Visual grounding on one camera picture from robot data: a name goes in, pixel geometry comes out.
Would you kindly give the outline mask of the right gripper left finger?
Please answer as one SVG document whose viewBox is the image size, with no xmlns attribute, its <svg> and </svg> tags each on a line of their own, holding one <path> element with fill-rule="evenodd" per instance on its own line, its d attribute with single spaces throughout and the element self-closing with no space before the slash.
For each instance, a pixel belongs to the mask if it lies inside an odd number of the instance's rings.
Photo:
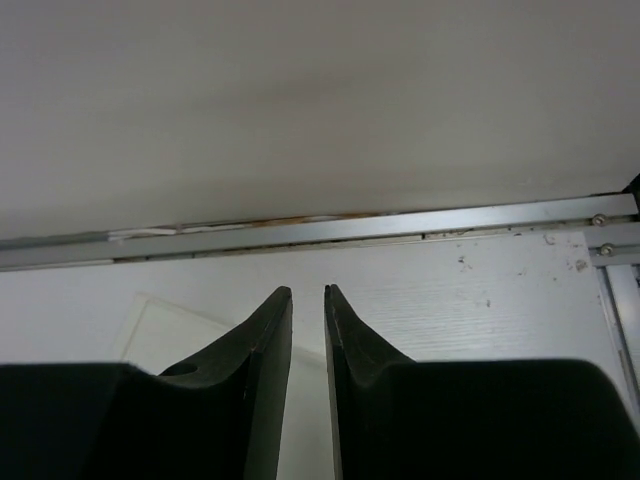
<svg viewBox="0 0 640 480">
<path fill-rule="evenodd" d="M 274 479 L 292 357 L 292 292 L 281 286 L 242 323 L 159 376 L 172 388 L 175 479 Z"/>
</svg>

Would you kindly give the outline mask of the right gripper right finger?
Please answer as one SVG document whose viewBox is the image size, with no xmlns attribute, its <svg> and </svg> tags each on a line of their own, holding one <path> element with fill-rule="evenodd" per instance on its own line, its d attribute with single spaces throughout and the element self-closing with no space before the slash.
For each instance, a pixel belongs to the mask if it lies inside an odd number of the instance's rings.
<svg viewBox="0 0 640 480">
<path fill-rule="evenodd" d="M 335 477 L 381 479 L 390 470 L 391 373 L 414 361 L 367 325 L 336 284 L 325 287 L 324 318 Z"/>
</svg>

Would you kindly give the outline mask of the white drawer cabinet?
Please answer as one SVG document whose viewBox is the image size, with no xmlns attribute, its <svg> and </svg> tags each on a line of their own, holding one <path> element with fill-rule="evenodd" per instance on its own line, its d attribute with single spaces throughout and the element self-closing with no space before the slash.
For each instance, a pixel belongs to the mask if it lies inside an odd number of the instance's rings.
<svg viewBox="0 0 640 480">
<path fill-rule="evenodd" d="M 208 314 L 138 293 L 112 347 L 115 360 L 128 362 L 152 374 L 198 352 L 253 314 Z"/>
</svg>

